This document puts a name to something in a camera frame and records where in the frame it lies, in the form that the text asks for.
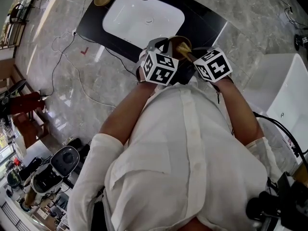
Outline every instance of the black and white marker cube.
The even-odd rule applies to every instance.
[[[194,61],[201,77],[216,82],[232,72],[232,68],[220,48],[216,48],[203,57]]]
[[[166,86],[177,71],[178,64],[177,59],[149,51],[141,67],[147,82]]]
[[[303,40],[303,44],[306,44],[308,42],[307,37],[304,37],[302,40]]]

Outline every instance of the gray marble tile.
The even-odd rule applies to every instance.
[[[69,137],[91,139],[103,121],[113,110],[89,99],[77,78],[64,70],[54,75],[55,94],[46,100],[52,134],[61,142]],[[104,102],[100,94],[83,86],[85,92],[94,100]]]
[[[69,53],[67,53],[67,57],[79,70],[82,83],[84,83],[84,85],[87,87],[93,88],[93,84],[101,68],[101,63],[95,62],[94,58],[90,56],[82,55],[79,48],[72,49]]]
[[[111,103],[118,105],[136,86],[136,78],[127,72],[121,62],[104,52],[102,67],[94,82],[93,90]]]
[[[113,55],[115,55],[115,56],[117,56],[118,58],[120,58],[120,59],[122,60],[123,64],[125,65],[125,67],[126,67],[129,71],[131,71],[133,74],[136,74],[135,72],[136,72],[138,66],[137,66],[134,62],[132,62],[131,60],[129,60],[129,59],[127,59],[127,58],[121,56],[120,54],[118,54],[118,53],[116,53],[116,52],[114,52],[114,51],[112,51],[112,50],[110,50],[110,49],[108,49],[108,51],[107,51],[107,52],[104,51],[104,54],[103,54],[102,56],[104,57],[105,55],[110,55],[110,53],[113,54]]]
[[[237,81],[240,80],[240,76],[245,77],[243,81],[246,76],[251,77],[263,57],[259,48],[231,23],[227,24],[215,47],[220,47],[226,56],[236,64],[237,67],[234,71],[237,73],[233,73],[233,75],[238,77]],[[245,73],[245,76],[238,72],[238,68]]]
[[[240,67],[238,67],[231,59],[228,59],[228,61],[233,70],[233,72],[231,73],[231,78],[236,87],[240,91],[243,91],[250,77]]]
[[[279,0],[196,0],[230,21],[263,53],[293,52],[292,26],[284,25],[284,5]],[[296,12],[295,18],[307,21],[307,14],[296,0],[285,0]]]
[[[73,0],[62,0],[61,3],[57,3],[53,6],[54,13],[71,17],[80,17],[82,8],[82,3]]]
[[[42,138],[41,141],[53,154],[62,148],[62,145],[51,134]]]

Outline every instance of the black countertop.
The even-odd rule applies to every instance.
[[[107,33],[103,29],[103,18],[114,1],[111,0],[106,6],[96,6],[94,1],[92,1],[82,17],[76,32],[136,63],[142,49]],[[224,18],[194,0],[160,1],[180,9],[184,13],[185,21],[177,35],[188,38],[193,48],[212,46],[226,24]]]

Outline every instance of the railing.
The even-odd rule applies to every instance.
[[[30,231],[30,229],[28,229],[27,226],[14,213],[7,202],[1,206],[1,209],[19,231]]]
[[[4,39],[0,42],[0,50],[19,46],[25,26],[25,22],[7,23]]]

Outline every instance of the shirt sleeve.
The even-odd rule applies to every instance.
[[[67,214],[71,231],[90,231],[94,202],[111,163],[123,151],[122,143],[107,134],[94,136],[87,159],[69,197]]]
[[[246,145],[246,148],[265,166],[268,177],[277,182],[282,172],[279,170],[275,155],[268,140],[263,137]]]

